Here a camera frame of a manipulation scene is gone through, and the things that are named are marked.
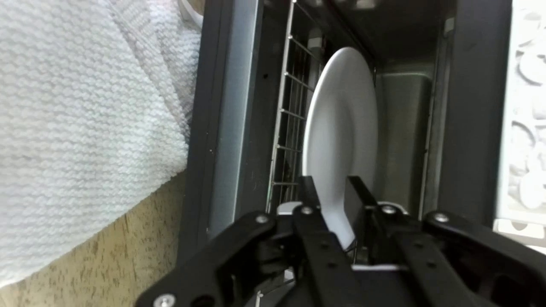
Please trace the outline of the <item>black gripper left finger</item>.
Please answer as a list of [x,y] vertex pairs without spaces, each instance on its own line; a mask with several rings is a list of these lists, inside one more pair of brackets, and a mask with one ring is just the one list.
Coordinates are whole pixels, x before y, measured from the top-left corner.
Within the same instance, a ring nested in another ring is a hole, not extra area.
[[299,178],[302,204],[294,211],[294,226],[304,252],[304,279],[317,307],[364,307],[348,257],[338,236],[328,228],[314,178]]

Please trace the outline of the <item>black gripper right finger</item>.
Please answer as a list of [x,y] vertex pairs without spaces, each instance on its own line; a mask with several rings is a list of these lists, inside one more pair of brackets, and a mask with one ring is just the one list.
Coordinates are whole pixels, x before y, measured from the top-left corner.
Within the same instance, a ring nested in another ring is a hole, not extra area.
[[398,207],[381,206],[358,175],[346,178],[345,202],[357,206],[352,224],[367,248],[367,262],[401,265],[425,307],[495,307],[466,286],[420,221]]

